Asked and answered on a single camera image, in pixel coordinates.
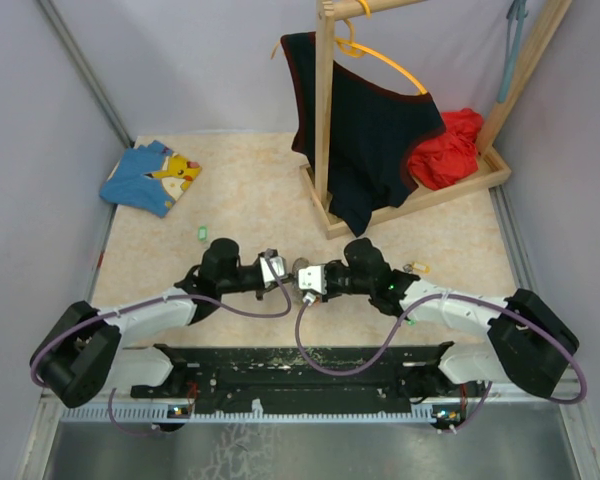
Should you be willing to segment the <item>large keyring with keys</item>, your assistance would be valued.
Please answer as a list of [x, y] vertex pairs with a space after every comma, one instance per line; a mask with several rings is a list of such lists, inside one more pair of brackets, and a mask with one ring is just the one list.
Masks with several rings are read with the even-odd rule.
[[292, 282], [291, 282], [291, 291], [292, 291], [292, 296], [293, 296], [293, 300], [295, 303], [302, 303], [302, 299], [304, 297], [304, 293], [303, 291], [300, 289], [299, 287], [299, 282], [298, 282], [298, 274], [299, 271], [301, 269], [304, 269], [306, 267], [308, 267], [310, 265], [310, 262], [308, 259], [304, 258], [304, 257], [300, 257], [297, 258], [292, 265]]

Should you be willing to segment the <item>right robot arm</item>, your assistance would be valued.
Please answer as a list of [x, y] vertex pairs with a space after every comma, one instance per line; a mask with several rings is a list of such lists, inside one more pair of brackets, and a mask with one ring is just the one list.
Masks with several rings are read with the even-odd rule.
[[502, 298], [469, 295], [393, 269], [367, 238], [350, 242], [341, 260], [321, 268], [323, 299], [362, 295], [384, 315], [430, 322], [480, 338], [453, 344], [426, 372], [441, 396], [473, 381], [509, 381], [524, 392], [553, 400], [579, 348], [575, 334], [533, 291]]

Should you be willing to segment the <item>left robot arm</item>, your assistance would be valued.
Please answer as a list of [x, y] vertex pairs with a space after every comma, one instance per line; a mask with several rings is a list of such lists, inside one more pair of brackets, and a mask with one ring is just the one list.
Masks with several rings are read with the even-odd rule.
[[68, 408], [82, 406], [103, 391], [134, 386], [177, 396], [187, 387], [187, 371], [164, 348], [140, 348], [138, 342], [228, 310], [225, 295], [253, 292], [261, 299], [291, 278], [276, 250], [244, 265], [235, 241], [217, 239], [198, 265], [156, 297], [109, 309], [86, 301], [71, 304], [33, 353], [31, 378]]

